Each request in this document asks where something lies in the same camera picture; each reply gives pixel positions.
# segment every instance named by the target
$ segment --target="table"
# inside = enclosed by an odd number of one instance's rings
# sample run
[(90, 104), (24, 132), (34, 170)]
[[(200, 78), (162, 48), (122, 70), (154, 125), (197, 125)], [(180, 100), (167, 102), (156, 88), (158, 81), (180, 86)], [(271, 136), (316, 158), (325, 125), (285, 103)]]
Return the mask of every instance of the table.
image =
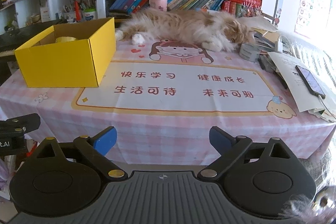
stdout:
[(41, 126), (29, 136), (39, 142), (69, 142), (112, 125), (118, 139), (107, 158), (128, 164), (208, 165), (219, 157), (212, 126), (254, 142), (277, 136), (308, 158), (327, 148), (335, 127), (299, 113), (257, 63), (166, 40), (119, 42), (99, 88), (27, 88), (17, 71), (0, 87), (0, 106), (1, 119), (38, 113)]

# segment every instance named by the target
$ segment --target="sleeping cat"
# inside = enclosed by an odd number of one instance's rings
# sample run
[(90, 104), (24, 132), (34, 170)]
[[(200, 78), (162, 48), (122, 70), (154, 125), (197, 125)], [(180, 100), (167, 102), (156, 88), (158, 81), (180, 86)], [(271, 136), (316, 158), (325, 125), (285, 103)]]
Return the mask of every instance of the sleeping cat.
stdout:
[(227, 12), (210, 15), (195, 10), (162, 12), (147, 8), (132, 15), (115, 32), (115, 39), (132, 38), (132, 44), (170, 39), (201, 45), (204, 49), (232, 51), (237, 44), (254, 43), (254, 31)]

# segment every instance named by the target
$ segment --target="metal screw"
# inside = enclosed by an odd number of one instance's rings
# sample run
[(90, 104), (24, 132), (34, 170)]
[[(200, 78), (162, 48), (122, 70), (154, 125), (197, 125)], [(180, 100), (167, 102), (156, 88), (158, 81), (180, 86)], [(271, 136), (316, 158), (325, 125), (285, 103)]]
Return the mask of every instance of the metal screw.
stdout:
[(125, 172), (119, 169), (109, 171), (109, 176), (112, 178), (121, 178), (125, 175)]
[(201, 171), (201, 175), (205, 178), (213, 178), (217, 175), (217, 172), (212, 169), (204, 169)]

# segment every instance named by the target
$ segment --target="fluffy fur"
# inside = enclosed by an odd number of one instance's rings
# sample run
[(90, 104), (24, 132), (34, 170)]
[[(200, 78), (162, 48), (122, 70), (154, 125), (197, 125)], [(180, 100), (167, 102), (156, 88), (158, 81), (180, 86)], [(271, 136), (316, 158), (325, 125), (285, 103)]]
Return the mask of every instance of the fluffy fur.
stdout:
[(116, 40), (132, 38), (134, 45), (154, 38), (183, 41), (220, 52), (232, 51), (243, 42), (254, 43), (254, 31), (240, 24), (227, 12), (213, 15), (203, 11), (176, 10), (162, 12), (145, 9), (133, 14), (116, 30)]

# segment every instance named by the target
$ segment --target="open cardboard box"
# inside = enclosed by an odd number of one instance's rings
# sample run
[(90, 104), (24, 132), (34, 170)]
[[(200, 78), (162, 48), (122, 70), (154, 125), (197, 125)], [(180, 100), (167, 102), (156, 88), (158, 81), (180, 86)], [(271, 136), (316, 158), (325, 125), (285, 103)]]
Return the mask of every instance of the open cardboard box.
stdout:
[[(56, 43), (58, 37), (78, 40)], [(116, 51), (114, 18), (49, 27), (15, 50), (29, 88), (98, 87)]]

